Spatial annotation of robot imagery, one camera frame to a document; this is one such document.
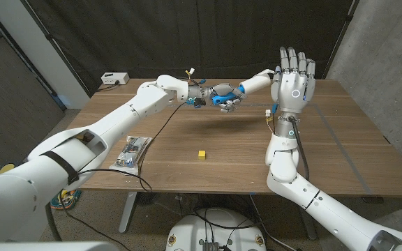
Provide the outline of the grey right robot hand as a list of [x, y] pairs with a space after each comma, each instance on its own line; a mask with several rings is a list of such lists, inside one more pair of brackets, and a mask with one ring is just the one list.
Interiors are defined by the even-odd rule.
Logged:
[[315, 61], [307, 59], [304, 52], [296, 53], [293, 47], [280, 47], [280, 66], [276, 66], [271, 86], [271, 97], [281, 115], [274, 134], [293, 138], [290, 117], [297, 119], [311, 101], [315, 91]]

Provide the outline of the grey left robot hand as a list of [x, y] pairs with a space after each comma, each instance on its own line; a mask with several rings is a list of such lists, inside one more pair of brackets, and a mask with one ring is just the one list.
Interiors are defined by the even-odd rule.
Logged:
[[189, 86], [186, 102], [195, 108], [216, 106], [221, 109], [221, 112], [230, 113], [235, 111], [237, 105], [246, 98], [247, 95], [242, 86], [235, 87], [229, 83], [220, 83], [206, 87]]

